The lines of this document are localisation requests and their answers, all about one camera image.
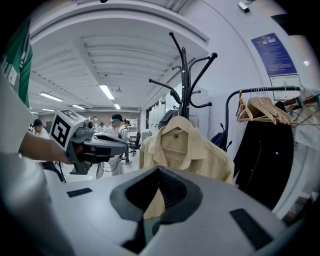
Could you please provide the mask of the gray wall box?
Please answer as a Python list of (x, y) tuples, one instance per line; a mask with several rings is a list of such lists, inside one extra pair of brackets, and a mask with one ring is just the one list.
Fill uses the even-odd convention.
[(238, 2), (237, 6), (240, 10), (242, 10), (244, 13), (249, 13), (250, 12), (250, 8), (249, 5), (252, 3), (251, 0), (248, 0), (247, 2)]

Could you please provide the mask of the black office chair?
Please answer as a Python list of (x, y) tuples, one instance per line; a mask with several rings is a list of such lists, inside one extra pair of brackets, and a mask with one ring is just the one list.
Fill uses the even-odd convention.
[(137, 151), (140, 149), (140, 139), (141, 139), (141, 133), (138, 132), (136, 134), (135, 141), (131, 140), (129, 142), (129, 153), (132, 153), (132, 156), (134, 157), (137, 154)]

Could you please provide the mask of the person in green sleeve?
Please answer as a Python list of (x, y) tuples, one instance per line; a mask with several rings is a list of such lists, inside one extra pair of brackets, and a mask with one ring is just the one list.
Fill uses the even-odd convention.
[(31, 20), (27, 19), (17, 28), (0, 58), (1, 72), (27, 107), (29, 107), (28, 91), (33, 57), (30, 23)]

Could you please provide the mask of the black coat stand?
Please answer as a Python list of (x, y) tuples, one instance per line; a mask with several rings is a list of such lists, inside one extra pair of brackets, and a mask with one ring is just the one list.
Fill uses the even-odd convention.
[[(179, 97), (177, 91), (174, 88), (172, 88), (171, 86), (169, 86), (167, 84), (161, 83), (159, 81), (155, 81), (153, 79), (149, 79), (148, 82), (169, 89), (170, 90), (170, 92), (169, 92), (170, 95), (179, 104), (178, 114), (180, 114), (182, 117), (188, 119), (189, 118), (189, 113), (190, 113), (190, 106), (192, 106), (192, 107), (194, 107), (196, 109), (201, 109), (201, 108), (206, 108), (206, 107), (211, 107), (212, 106), (211, 102), (208, 102), (208, 103), (205, 103), (205, 104), (201, 104), (201, 105), (194, 104), (192, 102), (192, 95), (196, 94), (194, 89), (195, 89), (198, 81), (201, 79), (201, 77), (204, 75), (204, 73), (210, 67), (212, 62), (218, 57), (218, 54), (216, 52), (213, 52), (211, 54), (211, 56), (206, 56), (206, 57), (202, 57), (202, 58), (196, 59), (196, 60), (192, 61), (191, 64), (188, 64), (186, 49), (184, 47), (182, 47), (182, 48), (180, 47), (180, 45), (178, 44), (178, 41), (176, 40), (175, 35), (174, 35), (174, 33), (172, 31), (169, 32), (169, 36), (174, 41), (174, 44), (175, 44), (176, 48), (178, 49), (179, 56), (180, 56), (180, 59), (181, 59), (181, 66), (179, 66), (179, 65), (178, 66), (174, 66), (171, 69), (174, 70), (174, 69), (179, 68), (179, 70), (181, 72), (182, 98)], [(197, 75), (197, 77), (193, 81), (193, 83), (191, 83), (191, 71), (192, 71), (193, 65), (198, 63), (198, 62), (206, 61), (206, 60), (207, 60), (207, 63), (202, 68), (200, 73)]]

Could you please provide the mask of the white poster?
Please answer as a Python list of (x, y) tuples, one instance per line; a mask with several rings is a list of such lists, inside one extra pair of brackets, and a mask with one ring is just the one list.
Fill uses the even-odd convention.
[(300, 90), (295, 87), (301, 87), (301, 81), (298, 74), (276, 75), (269, 77), (273, 88), (285, 87), (280, 90), (274, 90), (273, 99), (277, 101), (286, 101), (300, 96)]

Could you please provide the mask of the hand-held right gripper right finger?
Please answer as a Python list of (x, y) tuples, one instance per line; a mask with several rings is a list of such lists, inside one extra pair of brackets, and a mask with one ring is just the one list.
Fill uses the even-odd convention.
[(233, 185), (159, 167), (180, 180), (186, 199), (165, 211), (146, 256), (294, 256), (290, 245), (303, 222), (286, 226)]

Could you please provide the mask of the white garment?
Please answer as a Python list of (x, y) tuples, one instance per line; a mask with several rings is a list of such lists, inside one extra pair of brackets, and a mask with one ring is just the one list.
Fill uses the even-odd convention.
[(293, 218), (312, 193), (320, 193), (320, 89), (301, 88), (299, 102), (301, 109), (292, 125), (294, 155), (289, 214)]

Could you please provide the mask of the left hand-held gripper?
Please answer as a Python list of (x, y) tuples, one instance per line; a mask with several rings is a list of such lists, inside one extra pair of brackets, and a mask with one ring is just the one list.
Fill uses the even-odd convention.
[[(92, 135), (98, 141), (85, 141)], [(91, 163), (108, 162), (110, 158), (124, 154), (129, 147), (117, 135), (95, 132), (89, 119), (70, 109), (55, 112), (49, 136), (72, 162), (72, 175), (87, 175)], [(74, 144), (83, 145), (83, 160), (78, 160)]]

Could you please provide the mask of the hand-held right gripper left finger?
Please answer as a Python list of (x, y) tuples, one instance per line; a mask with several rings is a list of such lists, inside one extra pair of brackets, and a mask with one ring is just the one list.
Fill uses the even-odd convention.
[(133, 203), (158, 173), (62, 184), (32, 160), (0, 153), (0, 202), (35, 255), (160, 256), (158, 243), (146, 242), (140, 203)]

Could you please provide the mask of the black coat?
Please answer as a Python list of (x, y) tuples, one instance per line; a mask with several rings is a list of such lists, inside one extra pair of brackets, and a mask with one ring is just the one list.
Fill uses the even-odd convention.
[(234, 162), (235, 184), (270, 210), (287, 185), (294, 158), (289, 124), (249, 121)]

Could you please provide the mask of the row of wooden hangers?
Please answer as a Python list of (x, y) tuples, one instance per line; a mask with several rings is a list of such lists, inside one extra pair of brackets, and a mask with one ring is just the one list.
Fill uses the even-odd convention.
[(291, 117), (284, 110), (275, 106), (269, 97), (251, 97), (245, 103), (241, 113), (236, 114), (239, 123), (265, 122), (274, 125), (292, 123)]

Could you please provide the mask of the blue poster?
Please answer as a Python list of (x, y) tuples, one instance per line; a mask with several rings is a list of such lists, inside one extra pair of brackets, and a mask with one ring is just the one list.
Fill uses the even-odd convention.
[(253, 38), (251, 42), (256, 48), (269, 77), (297, 73), (289, 53), (275, 33)]

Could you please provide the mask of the beige shirt clothes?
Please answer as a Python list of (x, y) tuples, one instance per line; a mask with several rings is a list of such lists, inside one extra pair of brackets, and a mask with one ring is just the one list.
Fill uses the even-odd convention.
[(142, 142), (139, 168), (169, 167), (231, 184), (235, 170), (231, 157), (204, 138), (193, 123), (181, 124), (184, 128), (163, 126)]

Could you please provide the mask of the gray locker cabinet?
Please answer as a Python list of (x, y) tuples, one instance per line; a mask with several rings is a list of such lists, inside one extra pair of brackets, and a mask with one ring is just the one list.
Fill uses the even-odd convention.
[(166, 104), (155, 105), (151, 109), (148, 116), (148, 130), (152, 135), (156, 134), (159, 130), (159, 123), (166, 112)]

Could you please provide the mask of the black garment rack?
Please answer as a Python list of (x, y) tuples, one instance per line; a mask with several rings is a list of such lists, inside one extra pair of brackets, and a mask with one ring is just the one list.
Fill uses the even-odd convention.
[(229, 145), (232, 144), (232, 142), (228, 143), (228, 134), (229, 134), (229, 102), (231, 98), (235, 95), (239, 95), (240, 91), (245, 94), (245, 93), (254, 93), (254, 92), (273, 92), (273, 91), (300, 91), (301, 86), (276, 86), (276, 87), (256, 87), (256, 88), (249, 88), (249, 89), (241, 89), (241, 90), (236, 90), (233, 93), (231, 93), (228, 98), (226, 99), (225, 103), (225, 125), (224, 125), (224, 130), (225, 130), (225, 138), (224, 138), (224, 147), (223, 151), (227, 152)]

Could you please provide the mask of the gray cap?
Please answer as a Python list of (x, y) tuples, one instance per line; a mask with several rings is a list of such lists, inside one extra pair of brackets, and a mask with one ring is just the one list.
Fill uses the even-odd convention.
[(169, 110), (164, 114), (158, 123), (158, 129), (162, 130), (162, 134), (168, 133), (175, 128), (183, 128), (184, 119), (179, 116), (178, 110)]

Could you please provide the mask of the dark blue backpack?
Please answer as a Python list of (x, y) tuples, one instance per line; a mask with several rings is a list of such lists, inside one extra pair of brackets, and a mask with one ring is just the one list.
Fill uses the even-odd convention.
[(217, 133), (210, 141), (223, 151), (227, 152), (229, 146), (232, 144), (233, 141), (231, 140), (228, 144), (226, 143), (227, 133), (222, 123), (220, 123), (220, 126), (222, 128), (222, 132)]

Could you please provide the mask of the person's left forearm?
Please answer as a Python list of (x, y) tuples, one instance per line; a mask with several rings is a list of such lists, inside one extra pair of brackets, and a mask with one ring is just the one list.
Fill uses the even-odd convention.
[(36, 161), (62, 162), (71, 165), (65, 152), (52, 140), (27, 132), (21, 142), (19, 153)]

